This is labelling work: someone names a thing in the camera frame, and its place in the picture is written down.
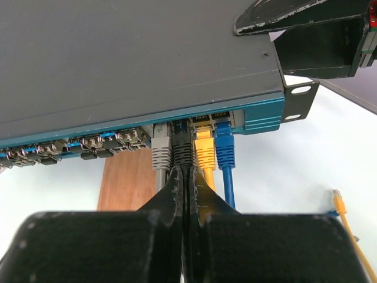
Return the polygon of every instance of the black bracket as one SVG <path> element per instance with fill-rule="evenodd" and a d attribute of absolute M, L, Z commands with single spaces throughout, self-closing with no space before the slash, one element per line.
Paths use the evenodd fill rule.
<path fill-rule="evenodd" d="M 319 81 L 285 85 L 285 106 L 282 123 L 303 120 L 309 114 L 319 88 Z"/>
<path fill-rule="evenodd" d="M 370 33 L 371 0 L 256 0 L 236 20 L 236 35 L 285 31 L 275 41 L 284 74 L 353 77 Z"/>

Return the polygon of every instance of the gray ethernet cable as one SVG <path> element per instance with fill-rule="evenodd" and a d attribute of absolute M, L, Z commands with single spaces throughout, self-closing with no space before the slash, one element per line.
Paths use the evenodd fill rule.
<path fill-rule="evenodd" d="M 171 161 L 171 127 L 167 123 L 154 126 L 152 142 L 152 167 L 156 171 L 156 192 L 165 186 L 166 173 Z"/>

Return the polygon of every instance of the yellow cable end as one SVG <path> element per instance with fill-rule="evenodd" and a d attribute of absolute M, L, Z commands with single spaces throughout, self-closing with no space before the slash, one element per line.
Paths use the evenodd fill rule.
<path fill-rule="evenodd" d="M 214 138 L 209 127 L 199 128 L 195 140 L 196 157 L 199 167 L 203 170 L 204 178 L 211 189 L 216 191 L 213 171 L 216 169 Z"/>
<path fill-rule="evenodd" d="M 336 212 L 340 214 L 346 214 L 346 205 L 344 204 L 344 201 L 342 199 L 342 196 L 340 195 L 340 191 L 338 190 L 333 190 L 333 202 L 335 205 Z"/>

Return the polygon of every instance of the blue ethernet cable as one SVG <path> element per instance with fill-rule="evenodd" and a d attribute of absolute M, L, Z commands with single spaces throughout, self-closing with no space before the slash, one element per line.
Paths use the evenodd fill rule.
<path fill-rule="evenodd" d="M 233 192 L 232 169 L 236 167 L 234 158 L 234 137 L 230 132 L 229 123 L 217 124 L 215 137 L 217 165 L 223 171 L 225 201 L 236 208 Z"/>

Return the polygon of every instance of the red component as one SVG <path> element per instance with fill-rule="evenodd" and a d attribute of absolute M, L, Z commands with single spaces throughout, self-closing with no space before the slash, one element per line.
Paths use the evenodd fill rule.
<path fill-rule="evenodd" d="M 371 7 L 369 8 L 369 15 L 371 28 L 377 28 L 377 1 L 372 1 Z"/>

